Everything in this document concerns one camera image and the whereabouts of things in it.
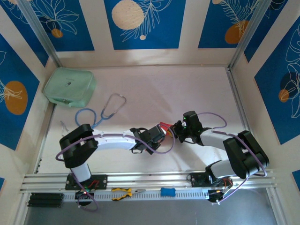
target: mint green pouch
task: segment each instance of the mint green pouch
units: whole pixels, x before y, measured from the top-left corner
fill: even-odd
[[[85,107],[92,97],[96,80],[90,71],[57,68],[43,94],[50,102],[69,107]]]

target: gray floor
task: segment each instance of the gray floor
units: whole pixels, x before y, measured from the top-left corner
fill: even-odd
[[[239,190],[221,205],[207,200],[99,202],[96,213],[68,202],[30,208],[26,225],[275,225],[265,189]]]

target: yellow-handled pliers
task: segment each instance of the yellow-handled pliers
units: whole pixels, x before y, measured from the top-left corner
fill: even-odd
[[[136,194],[136,193],[140,193],[140,192],[143,192],[143,191],[146,191],[145,189],[131,189],[131,188],[128,188],[128,189],[125,189],[125,188],[113,188],[112,189],[112,192],[115,192],[115,191],[125,191],[127,192],[126,194],[124,194],[123,196],[119,197],[119,198],[112,198],[113,201],[119,201],[123,198],[126,198],[126,197],[131,197],[133,194]]]

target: white table surface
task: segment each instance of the white table surface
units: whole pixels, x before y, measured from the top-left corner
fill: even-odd
[[[151,128],[159,122],[173,124],[182,120],[183,113],[214,112],[228,122],[228,132],[242,131],[242,123],[233,98],[224,67],[199,66],[144,66],[104,67],[90,69],[97,80],[97,87],[87,105],[100,117],[102,108],[112,93],[127,98],[125,106],[111,119],[102,122],[97,129],[123,131],[130,128]],[[113,112],[117,101],[107,108]],[[62,162],[55,160],[60,151],[59,140],[63,121],[72,131],[77,127],[74,116],[79,108],[56,106],[42,153],[39,173],[67,173]],[[79,116],[81,123],[92,123],[91,112]],[[204,127],[223,125],[221,119],[201,115]],[[167,137],[159,151],[170,148],[172,140]],[[202,147],[176,140],[175,148],[168,154],[150,155],[147,152],[132,154],[128,150],[97,151],[88,164],[93,173],[117,172],[167,172],[204,170],[217,160],[227,159],[226,152],[213,147]]]

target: blue-handled tool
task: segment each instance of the blue-handled tool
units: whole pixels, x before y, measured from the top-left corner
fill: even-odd
[[[164,188],[162,187],[160,189],[160,196],[170,196],[170,197],[175,197],[176,193],[175,193],[175,189],[174,188]]]

